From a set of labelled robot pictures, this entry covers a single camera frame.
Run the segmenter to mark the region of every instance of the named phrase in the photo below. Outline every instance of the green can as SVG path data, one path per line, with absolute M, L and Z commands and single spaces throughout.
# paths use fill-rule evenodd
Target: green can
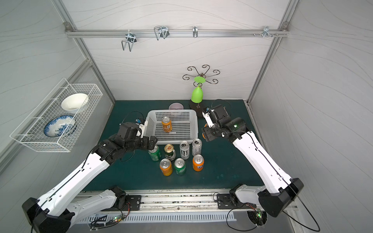
M 159 147 L 157 145 L 154 146 L 153 150 L 149 150 L 148 152 L 149 152 L 151 160 L 153 161 L 158 161 L 162 157 Z
M 182 176 L 185 174 L 185 161 L 182 158 L 178 158 L 175 160 L 175 171 L 176 174 Z

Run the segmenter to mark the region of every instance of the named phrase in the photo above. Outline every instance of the ventilation grille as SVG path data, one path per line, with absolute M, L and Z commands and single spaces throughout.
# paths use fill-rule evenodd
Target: ventilation grille
M 224 212 L 180 212 L 180 213 L 130 213 L 121 223 L 195 223 L 195 222 L 221 222 L 225 221 L 228 211 Z M 89 216 L 78 224 L 91 223 L 106 214 Z M 112 220 L 118 213 L 107 214 L 105 221 Z M 229 213 L 228 221 L 236 221 L 233 213 Z

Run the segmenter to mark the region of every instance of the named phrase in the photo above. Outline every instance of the mounting plate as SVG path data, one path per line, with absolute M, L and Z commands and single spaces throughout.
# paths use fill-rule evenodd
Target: mounting plate
M 232 206 L 231 199 L 230 199 L 230 194 L 229 193 L 224 193 L 224 194 L 217 194 L 216 195 L 216 200 L 217 201 L 217 207 L 220 210 L 231 210 L 231 209 L 236 209 L 234 206 Z M 252 207 L 256 208 L 257 206 L 255 204 L 251 204 Z M 239 209 L 251 209 L 251 207 L 244 205 Z
M 130 211 L 136 211 L 140 209 L 141 195 L 127 195 L 126 200 L 131 205 Z

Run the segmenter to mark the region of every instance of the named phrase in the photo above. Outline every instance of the sprite can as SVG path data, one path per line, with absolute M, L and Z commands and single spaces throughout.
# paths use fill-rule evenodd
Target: sprite can
M 185 161 L 182 158 L 178 158 L 175 160 L 175 171 L 176 174 L 182 176 L 185 174 Z
M 167 144 L 164 147 L 164 155 L 166 158 L 168 158 L 170 161 L 173 161 L 176 159 L 176 152 L 175 149 L 173 148 L 173 145 Z
M 161 151 L 159 150 L 159 147 L 157 145 L 154 146 L 153 150 L 149 150 L 148 152 L 149 152 L 151 160 L 153 161 L 158 161 L 162 157 Z

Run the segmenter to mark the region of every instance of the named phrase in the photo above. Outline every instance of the white bowl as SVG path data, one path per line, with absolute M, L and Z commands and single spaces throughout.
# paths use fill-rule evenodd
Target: white bowl
M 61 103 L 61 108 L 69 113 L 84 112 L 87 109 L 88 95 L 84 93 L 77 93 L 66 97 Z
M 180 109 L 183 110 L 184 106 L 181 103 L 173 103 L 168 107 L 169 110 L 171 109 Z

